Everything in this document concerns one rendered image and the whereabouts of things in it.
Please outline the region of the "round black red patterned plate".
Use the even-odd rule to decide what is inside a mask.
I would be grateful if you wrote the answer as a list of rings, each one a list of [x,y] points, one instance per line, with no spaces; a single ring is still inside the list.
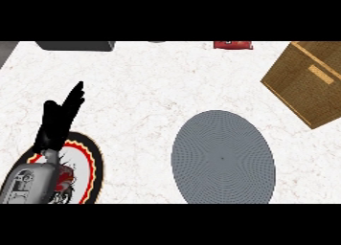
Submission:
[[[59,163],[74,169],[71,187],[52,195],[52,204],[94,204],[103,182],[103,157],[90,137],[71,132],[59,151]]]

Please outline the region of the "round grey woven placemat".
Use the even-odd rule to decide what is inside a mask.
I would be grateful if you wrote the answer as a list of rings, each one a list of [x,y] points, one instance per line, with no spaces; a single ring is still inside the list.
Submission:
[[[276,187],[270,146],[237,114],[209,110],[184,123],[173,144],[177,187],[190,204],[266,204]]]

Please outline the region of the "dark grey appliance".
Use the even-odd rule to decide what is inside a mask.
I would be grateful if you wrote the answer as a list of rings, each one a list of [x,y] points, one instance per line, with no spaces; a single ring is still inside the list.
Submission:
[[[37,44],[49,51],[111,52],[115,49],[115,41],[38,41]]]

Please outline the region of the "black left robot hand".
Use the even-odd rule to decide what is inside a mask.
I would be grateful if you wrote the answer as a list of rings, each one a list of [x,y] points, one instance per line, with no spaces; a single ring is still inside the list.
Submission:
[[[44,102],[43,123],[32,145],[34,153],[40,154],[47,149],[59,151],[63,147],[72,121],[86,101],[84,94],[84,83],[80,81],[62,104],[53,100]]]

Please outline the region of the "red packet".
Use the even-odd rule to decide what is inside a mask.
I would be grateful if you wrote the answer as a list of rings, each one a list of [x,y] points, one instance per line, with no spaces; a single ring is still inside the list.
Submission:
[[[254,44],[251,41],[215,41],[214,48],[226,50],[251,50]]]

